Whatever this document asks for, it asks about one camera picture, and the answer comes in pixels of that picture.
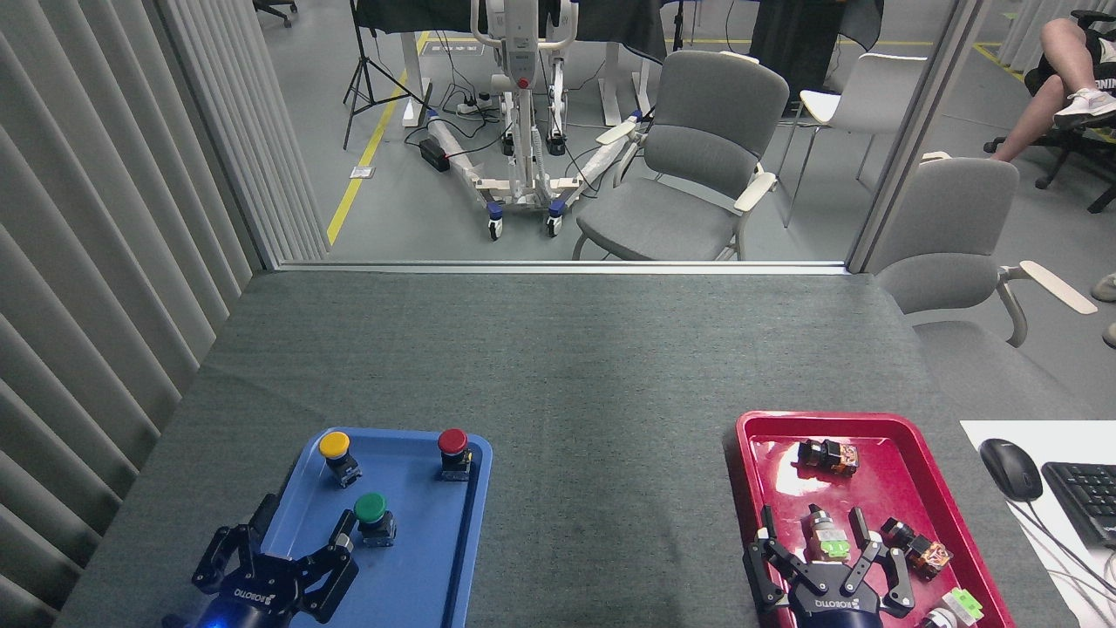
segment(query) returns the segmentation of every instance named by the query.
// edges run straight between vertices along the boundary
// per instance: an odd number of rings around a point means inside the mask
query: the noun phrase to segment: blue tray
[[[334,429],[349,436],[363,472],[341,489],[318,454]],[[354,532],[360,568],[330,627],[463,628],[480,540],[492,447],[469,435],[469,482],[440,480],[437,433],[333,428],[314,437],[291,470],[271,528],[261,544],[269,554],[301,558],[321,548],[341,511],[365,493],[379,493],[398,523],[395,545],[368,548]],[[294,627],[319,626],[297,615]]]

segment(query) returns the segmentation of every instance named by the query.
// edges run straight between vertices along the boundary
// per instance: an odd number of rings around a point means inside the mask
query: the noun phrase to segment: black power adapter
[[[439,144],[437,139],[426,137],[422,142],[419,142],[419,152],[422,153],[422,157],[426,160],[426,163],[434,166],[434,170],[439,172],[450,170],[450,157],[445,156],[445,151],[442,149],[442,144]]]

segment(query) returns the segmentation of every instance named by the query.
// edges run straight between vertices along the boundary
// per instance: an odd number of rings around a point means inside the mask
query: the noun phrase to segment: desk leg
[[[616,71],[619,65],[620,45],[609,41],[605,47],[605,75],[597,79],[600,86],[600,105],[605,109],[605,124],[616,126],[620,123],[620,106],[616,102]]]
[[[403,67],[407,73],[407,89],[412,94],[425,94],[430,86],[430,79],[422,75],[422,67],[419,65],[415,33],[401,32],[400,44],[403,46]],[[414,98],[407,98],[407,106],[403,109],[403,126],[411,127],[420,124],[422,124],[422,103]]]
[[[651,61],[644,59],[639,64],[639,71],[632,73],[632,85],[635,86],[635,102],[639,105],[639,110],[647,113],[651,110],[651,97],[647,96],[647,75],[651,74]]]

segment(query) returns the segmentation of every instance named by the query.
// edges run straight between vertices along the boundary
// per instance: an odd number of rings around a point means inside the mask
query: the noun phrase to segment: electrical component
[[[888,518],[879,531],[884,533],[888,547],[901,548],[911,567],[926,580],[933,580],[953,558],[953,552],[945,545],[918,534],[895,518]]]
[[[954,588],[942,596],[918,628],[968,628],[984,617],[982,608],[969,591]]]
[[[434,166],[434,170],[439,172],[450,170],[450,157],[445,156],[445,151],[442,149],[442,144],[439,144],[437,139],[426,137],[419,142],[419,152],[422,153],[422,158],[426,160],[426,163]]]
[[[360,477],[360,465],[349,454],[349,438],[344,432],[331,432],[318,442],[318,453],[326,458],[326,466],[334,472],[334,477],[341,489]]]
[[[442,480],[469,482],[473,453],[469,451],[469,435],[458,428],[443,432],[437,437],[437,448],[442,453]]]
[[[860,453],[855,445],[808,438],[798,444],[798,464],[850,476],[860,467]]]
[[[395,515],[387,510],[387,500],[379,493],[366,493],[356,501],[353,512],[357,531],[369,548],[391,548],[395,544]]]
[[[810,539],[808,547],[815,560],[845,562],[849,557],[848,535],[834,524],[829,513],[810,504]]]

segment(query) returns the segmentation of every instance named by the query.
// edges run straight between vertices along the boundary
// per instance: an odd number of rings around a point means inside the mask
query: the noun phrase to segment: gray table
[[[722,437],[751,409],[920,426],[1020,626],[1071,626],[864,277],[257,277],[57,626],[196,617],[213,530],[329,426],[489,439],[469,626],[757,626]]]

